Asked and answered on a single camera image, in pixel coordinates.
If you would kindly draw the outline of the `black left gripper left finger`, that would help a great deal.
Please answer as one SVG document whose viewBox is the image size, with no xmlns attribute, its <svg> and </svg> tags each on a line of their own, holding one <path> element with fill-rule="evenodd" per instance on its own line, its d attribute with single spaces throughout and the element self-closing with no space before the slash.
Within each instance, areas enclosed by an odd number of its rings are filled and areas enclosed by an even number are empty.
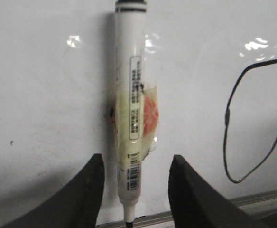
<svg viewBox="0 0 277 228">
<path fill-rule="evenodd" d="M 104 162 L 94 154 L 59 192 L 4 228 L 94 228 L 103 199 Z"/>
</svg>

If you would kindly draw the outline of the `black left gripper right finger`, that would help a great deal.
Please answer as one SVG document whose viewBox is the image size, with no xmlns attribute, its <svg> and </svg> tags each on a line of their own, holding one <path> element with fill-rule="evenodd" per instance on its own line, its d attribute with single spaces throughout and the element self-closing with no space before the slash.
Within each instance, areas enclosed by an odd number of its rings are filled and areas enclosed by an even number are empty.
<svg viewBox="0 0 277 228">
<path fill-rule="evenodd" d="M 177 228 L 270 228 L 223 197 L 186 161 L 174 155 L 168 198 Z"/>
</svg>

